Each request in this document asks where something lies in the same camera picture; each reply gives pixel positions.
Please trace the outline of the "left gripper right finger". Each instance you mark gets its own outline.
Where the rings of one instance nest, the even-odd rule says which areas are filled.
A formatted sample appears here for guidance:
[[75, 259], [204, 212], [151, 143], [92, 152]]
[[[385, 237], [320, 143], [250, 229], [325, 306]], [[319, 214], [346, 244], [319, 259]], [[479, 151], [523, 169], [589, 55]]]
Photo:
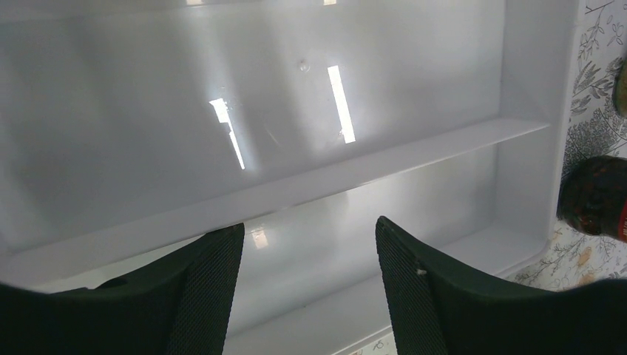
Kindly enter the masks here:
[[520, 285], [427, 245], [386, 217], [376, 249], [400, 354], [624, 354], [626, 282]]

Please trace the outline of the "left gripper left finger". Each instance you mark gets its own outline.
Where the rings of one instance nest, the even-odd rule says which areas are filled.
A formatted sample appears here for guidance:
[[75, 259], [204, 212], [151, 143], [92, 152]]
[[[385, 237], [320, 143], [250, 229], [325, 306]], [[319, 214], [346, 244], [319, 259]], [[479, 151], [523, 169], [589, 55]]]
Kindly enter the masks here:
[[94, 289], [1, 286], [3, 354], [221, 354], [245, 228], [204, 234]]

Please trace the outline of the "white plastic organizer tray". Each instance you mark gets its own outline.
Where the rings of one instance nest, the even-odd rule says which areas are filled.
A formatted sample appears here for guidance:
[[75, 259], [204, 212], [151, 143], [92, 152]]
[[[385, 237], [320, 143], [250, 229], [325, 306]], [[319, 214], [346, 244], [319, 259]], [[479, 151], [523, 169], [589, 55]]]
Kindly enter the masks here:
[[226, 354], [390, 332], [375, 225], [548, 249], [584, 1], [3, 1], [1, 281], [93, 288], [243, 223]]

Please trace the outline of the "red lid sauce jar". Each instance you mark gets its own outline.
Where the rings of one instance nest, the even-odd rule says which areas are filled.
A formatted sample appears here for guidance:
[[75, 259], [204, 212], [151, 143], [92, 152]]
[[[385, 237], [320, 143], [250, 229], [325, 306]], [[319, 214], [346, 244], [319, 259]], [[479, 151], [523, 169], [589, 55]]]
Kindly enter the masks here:
[[557, 218], [590, 235], [626, 241], [626, 159], [601, 155], [576, 165], [560, 186]]

